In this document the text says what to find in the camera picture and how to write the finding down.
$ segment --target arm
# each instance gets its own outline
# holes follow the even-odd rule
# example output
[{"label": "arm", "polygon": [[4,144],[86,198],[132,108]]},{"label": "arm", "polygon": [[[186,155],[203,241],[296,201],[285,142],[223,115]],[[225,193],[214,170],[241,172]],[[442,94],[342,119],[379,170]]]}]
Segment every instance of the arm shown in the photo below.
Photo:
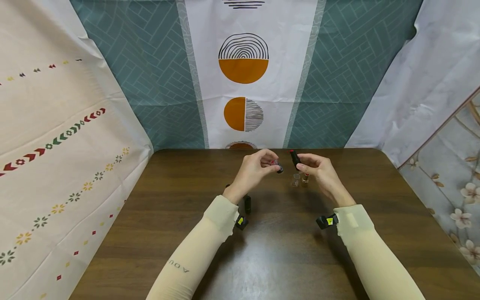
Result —
[{"label": "arm", "polygon": [[299,154],[297,168],[313,175],[335,204],[338,235],[347,247],[371,300],[424,300],[402,263],[375,231],[372,220],[345,189],[328,158]]},{"label": "arm", "polygon": [[264,176],[280,170],[280,166],[268,164],[272,159],[278,156],[268,149],[245,156],[233,183],[213,200],[204,217],[167,260],[147,300],[189,300],[193,297],[216,251],[232,235],[239,215],[239,201]]},{"label": "arm", "polygon": [[147,300],[191,299],[216,251],[232,235],[238,206],[217,196],[158,275]]}]

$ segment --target hand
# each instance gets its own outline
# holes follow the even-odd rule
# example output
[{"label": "hand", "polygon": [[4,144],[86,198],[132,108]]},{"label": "hand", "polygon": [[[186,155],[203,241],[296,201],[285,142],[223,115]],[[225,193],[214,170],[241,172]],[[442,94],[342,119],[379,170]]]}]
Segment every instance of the hand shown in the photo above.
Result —
[{"label": "hand", "polygon": [[338,178],[330,159],[315,154],[298,154],[301,164],[297,169],[312,175],[317,180],[320,190],[338,207],[355,205],[350,193]]},{"label": "hand", "polygon": [[260,183],[263,177],[280,170],[280,166],[271,166],[271,161],[274,159],[278,159],[278,156],[268,149],[245,156],[235,180],[225,189],[223,196],[237,205],[244,195]]}]

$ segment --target wooden table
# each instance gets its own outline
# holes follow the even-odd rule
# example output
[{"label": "wooden table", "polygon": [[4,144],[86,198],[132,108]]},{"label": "wooden table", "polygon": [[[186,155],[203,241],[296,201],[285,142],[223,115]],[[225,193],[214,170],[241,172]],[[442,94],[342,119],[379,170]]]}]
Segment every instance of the wooden table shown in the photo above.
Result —
[{"label": "wooden table", "polygon": [[[70,299],[145,299],[167,259],[253,152],[155,153]],[[480,278],[383,153],[299,152],[331,158],[426,299],[479,297]],[[194,299],[367,299],[336,228],[320,231],[315,223],[332,208],[313,180],[308,188],[292,188],[289,153],[276,153],[285,171],[249,194],[249,225],[234,229],[220,247]]]}]

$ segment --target beige arm sleeve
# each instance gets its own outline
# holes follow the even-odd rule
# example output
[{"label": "beige arm sleeve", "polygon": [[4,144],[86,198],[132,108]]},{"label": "beige arm sleeve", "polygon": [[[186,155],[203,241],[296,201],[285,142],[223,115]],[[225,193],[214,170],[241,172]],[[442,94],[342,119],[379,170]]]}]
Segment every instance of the beige arm sleeve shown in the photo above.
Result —
[{"label": "beige arm sleeve", "polygon": [[334,209],[347,247],[371,300],[424,300],[405,267],[375,231],[362,205]]},{"label": "beige arm sleeve", "polygon": [[232,235],[238,206],[217,196],[158,275],[147,300],[189,300],[216,251]]}]

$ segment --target teal tile-pattern fabric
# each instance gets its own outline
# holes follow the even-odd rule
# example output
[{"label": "teal tile-pattern fabric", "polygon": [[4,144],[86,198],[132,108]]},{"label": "teal tile-pattern fabric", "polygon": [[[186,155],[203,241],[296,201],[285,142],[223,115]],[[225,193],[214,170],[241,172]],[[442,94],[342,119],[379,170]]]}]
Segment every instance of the teal tile-pattern fabric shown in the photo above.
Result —
[{"label": "teal tile-pattern fabric", "polygon": [[71,3],[154,149],[204,148],[175,1]]},{"label": "teal tile-pattern fabric", "polygon": [[288,146],[344,147],[422,0],[327,0]]}]

